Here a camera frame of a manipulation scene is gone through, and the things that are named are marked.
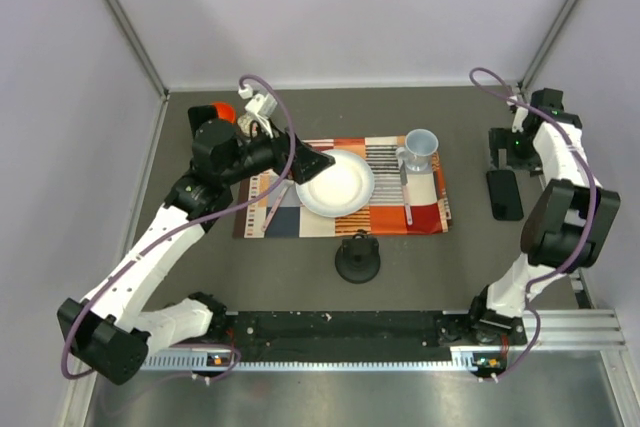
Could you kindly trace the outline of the small black smartphone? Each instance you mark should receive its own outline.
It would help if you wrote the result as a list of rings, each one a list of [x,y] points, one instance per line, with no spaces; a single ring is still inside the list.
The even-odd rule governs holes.
[[[490,170],[486,173],[493,218],[498,221],[521,221],[524,212],[516,175],[511,170]]]

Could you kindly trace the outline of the black clamp phone stand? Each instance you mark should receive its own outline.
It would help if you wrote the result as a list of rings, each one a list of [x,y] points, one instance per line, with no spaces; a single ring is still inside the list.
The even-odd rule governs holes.
[[[365,230],[358,230],[342,240],[334,264],[340,277],[349,283],[364,284],[373,280],[381,267],[378,239]]]

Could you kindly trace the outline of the large black smartphone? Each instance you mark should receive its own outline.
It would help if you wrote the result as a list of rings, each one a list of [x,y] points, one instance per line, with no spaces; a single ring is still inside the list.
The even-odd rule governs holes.
[[[187,109],[191,136],[196,137],[200,127],[210,120],[218,117],[217,109],[212,105],[192,106]]]

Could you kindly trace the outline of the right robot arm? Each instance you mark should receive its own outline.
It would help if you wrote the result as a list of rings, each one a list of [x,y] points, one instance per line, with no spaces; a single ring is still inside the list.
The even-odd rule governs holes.
[[[537,90],[531,105],[546,116],[518,107],[511,127],[489,131],[492,213],[524,227],[518,258],[469,309],[467,331],[481,343],[514,335],[529,301],[554,281],[591,267],[621,203],[590,172],[582,122],[565,111],[562,91]]]

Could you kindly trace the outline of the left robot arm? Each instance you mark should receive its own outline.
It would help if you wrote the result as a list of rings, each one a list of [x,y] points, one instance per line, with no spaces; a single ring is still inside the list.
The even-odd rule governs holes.
[[[237,211],[232,185],[264,171],[304,184],[335,163],[333,157],[272,128],[250,139],[224,119],[192,131],[187,172],[172,186],[143,236],[118,266],[80,301],[65,300],[57,312],[64,338],[60,367],[68,380],[74,356],[115,385],[129,381],[148,357],[190,338],[216,343],[227,321],[216,303],[197,293],[162,310],[145,311],[151,295],[176,262],[213,227]]]

